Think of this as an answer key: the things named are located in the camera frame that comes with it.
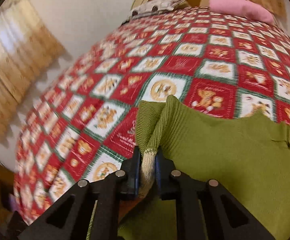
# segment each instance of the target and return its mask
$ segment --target white wall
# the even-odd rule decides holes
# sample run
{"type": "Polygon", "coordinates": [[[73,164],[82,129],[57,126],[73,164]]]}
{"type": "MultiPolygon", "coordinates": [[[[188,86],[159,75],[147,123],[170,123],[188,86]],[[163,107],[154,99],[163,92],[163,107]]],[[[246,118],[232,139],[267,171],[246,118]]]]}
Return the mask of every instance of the white wall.
{"type": "MultiPolygon", "coordinates": [[[[19,106],[7,138],[0,143],[0,160],[9,169],[14,169],[15,145],[19,126],[32,106],[33,99],[74,60],[86,52],[91,45],[119,26],[128,14],[134,0],[31,0],[38,14],[64,45],[67,55],[61,57],[42,74],[29,90],[27,97],[19,106]]],[[[288,20],[287,33],[290,35],[290,2],[286,0],[288,20]]]]}

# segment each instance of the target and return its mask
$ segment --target bedspread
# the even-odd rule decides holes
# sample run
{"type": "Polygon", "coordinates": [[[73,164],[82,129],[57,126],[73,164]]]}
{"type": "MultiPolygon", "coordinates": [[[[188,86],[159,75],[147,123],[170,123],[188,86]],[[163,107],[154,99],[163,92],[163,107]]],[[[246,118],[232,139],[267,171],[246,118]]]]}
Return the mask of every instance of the bedspread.
{"type": "Polygon", "coordinates": [[[141,100],[220,118],[262,109],[290,124],[290,38],[245,18],[186,8],[133,20],[95,44],[35,102],[17,143],[14,192],[27,223],[79,179],[120,168],[141,100]]]}

